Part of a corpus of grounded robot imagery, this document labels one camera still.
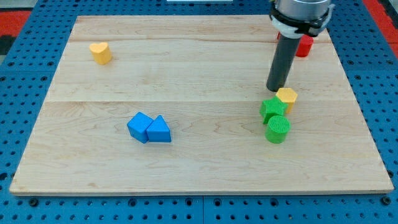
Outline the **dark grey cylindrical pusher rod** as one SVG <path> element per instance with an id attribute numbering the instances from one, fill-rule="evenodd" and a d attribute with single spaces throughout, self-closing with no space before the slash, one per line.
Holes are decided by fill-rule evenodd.
<path id="1" fill-rule="evenodd" d="M 280 35 L 267 78 L 266 87 L 268 90 L 277 92 L 279 88 L 284 87 L 300 40 L 301 37 L 298 39 L 291 39 L 284 35 Z"/>

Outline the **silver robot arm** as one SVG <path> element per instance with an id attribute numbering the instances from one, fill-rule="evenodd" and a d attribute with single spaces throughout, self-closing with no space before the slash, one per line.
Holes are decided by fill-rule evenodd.
<path id="1" fill-rule="evenodd" d="M 277 92 L 284 87 L 301 38 L 316 37 L 325 30 L 334 8 L 330 0 L 272 1 L 269 17 L 280 37 L 267 78 L 268 90 Z"/>

